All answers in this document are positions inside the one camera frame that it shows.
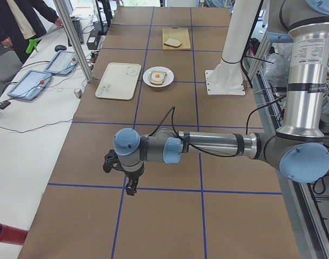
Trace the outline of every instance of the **plate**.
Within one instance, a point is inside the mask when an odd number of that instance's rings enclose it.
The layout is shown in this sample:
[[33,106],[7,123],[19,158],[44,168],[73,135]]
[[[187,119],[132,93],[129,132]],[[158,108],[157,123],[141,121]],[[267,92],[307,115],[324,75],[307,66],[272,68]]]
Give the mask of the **plate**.
[[[150,76],[154,70],[167,73],[162,85],[153,85],[152,83],[150,83]],[[143,74],[144,83],[146,83],[148,86],[152,86],[152,87],[165,87],[165,86],[169,85],[171,82],[173,82],[173,80],[174,80],[173,72],[164,66],[151,67],[147,71],[145,71]]]

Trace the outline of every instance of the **bread slice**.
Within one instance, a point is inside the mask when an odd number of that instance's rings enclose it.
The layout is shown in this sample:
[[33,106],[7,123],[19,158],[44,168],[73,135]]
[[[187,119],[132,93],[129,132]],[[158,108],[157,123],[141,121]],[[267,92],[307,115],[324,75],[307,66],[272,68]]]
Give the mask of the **bread slice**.
[[165,42],[164,45],[170,46],[170,47],[180,47],[181,41],[173,38],[168,38]]
[[162,85],[165,82],[167,73],[162,71],[153,70],[150,74],[150,83],[153,85]]

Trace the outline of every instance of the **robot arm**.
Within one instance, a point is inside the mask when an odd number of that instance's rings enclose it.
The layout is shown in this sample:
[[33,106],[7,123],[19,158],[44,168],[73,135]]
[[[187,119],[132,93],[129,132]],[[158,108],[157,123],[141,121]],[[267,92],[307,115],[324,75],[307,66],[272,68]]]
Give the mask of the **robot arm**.
[[[254,4],[249,0],[240,3]],[[235,8],[247,10],[238,1]],[[235,17],[232,15],[229,30],[234,23],[250,22]],[[187,152],[245,155],[267,162],[297,182],[312,182],[326,174],[329,152],[322,145],[324,135],[318,126],[329,56],[329,0],[271,0],[268,31],[278,40],[288,33],[294,42],[286,110],[276,134],[176,133],[161,129],[152,136],[139,136],[133,129],[122,129],[114,136],[115,151],[105,156],[104,170],[126,174],[127,194],[136,193],[144,162],[175,163]]]

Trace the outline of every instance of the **brown table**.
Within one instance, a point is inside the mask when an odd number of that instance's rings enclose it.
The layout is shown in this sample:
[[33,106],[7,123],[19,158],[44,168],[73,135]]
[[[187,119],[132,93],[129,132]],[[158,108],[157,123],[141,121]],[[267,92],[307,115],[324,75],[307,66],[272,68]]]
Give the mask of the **brown table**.
[[[178,130],[245,132],[252,90],[209,96],[205,87],[229,21],[220,8],[117,10],[20,259],[300,258],[275,170],[265,163],[206,154],[147,163],[135,197],[125,194],[122,172],[102,170],[117,130],[150,133],[172,106]],[[191,51],[162,51],[162,28],[174,26],[189,29]],[[142,72],[165,66],[175,79],[161,90],[139,80],[129,101],[97,99],[110,62],[141,64]],[[257,114],[250,126],[262,132]]]

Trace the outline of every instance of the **chair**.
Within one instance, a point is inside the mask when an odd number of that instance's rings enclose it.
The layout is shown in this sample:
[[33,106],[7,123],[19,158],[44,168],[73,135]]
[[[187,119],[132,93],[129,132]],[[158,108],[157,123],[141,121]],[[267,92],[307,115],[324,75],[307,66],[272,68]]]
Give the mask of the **chair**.
[[22,67],[16,53],[0,44],[0,96]]

